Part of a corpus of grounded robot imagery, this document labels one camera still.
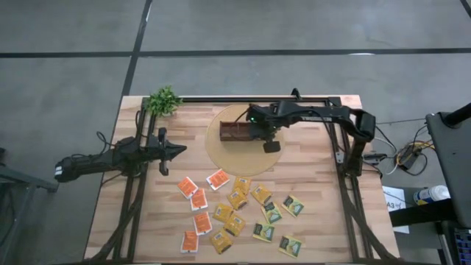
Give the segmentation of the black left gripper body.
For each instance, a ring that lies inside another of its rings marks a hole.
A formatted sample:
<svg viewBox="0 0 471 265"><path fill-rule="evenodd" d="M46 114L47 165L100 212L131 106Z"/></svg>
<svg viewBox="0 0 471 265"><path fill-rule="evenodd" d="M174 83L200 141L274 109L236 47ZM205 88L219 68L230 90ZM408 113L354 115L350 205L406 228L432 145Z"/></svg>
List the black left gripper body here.
<svg viewBox="0 0 471 265"><path fill-rule="evenodd" d="M159 162L159 172L163 176L168 176L169 175L169 169L167 167L167 154L166 154L166 136L167 136L167 130L165 127L161 127L158 129L157 133L157 139L159 142L159 147L160 147L160 162Z"/></svg>

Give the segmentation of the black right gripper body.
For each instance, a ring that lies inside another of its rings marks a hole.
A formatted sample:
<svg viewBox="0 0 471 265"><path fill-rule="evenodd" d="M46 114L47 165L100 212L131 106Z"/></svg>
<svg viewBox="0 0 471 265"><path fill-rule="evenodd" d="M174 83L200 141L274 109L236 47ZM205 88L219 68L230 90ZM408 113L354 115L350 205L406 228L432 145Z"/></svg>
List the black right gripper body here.
<svg viewBox="0 0 471 265"><path fill-rule="evenodd" d="M278 127L274 127L270 124L253 124L253 139L261 140L264 142L263 150L265 153L275 153L281 150L279 141L275 140Z"/></svg>

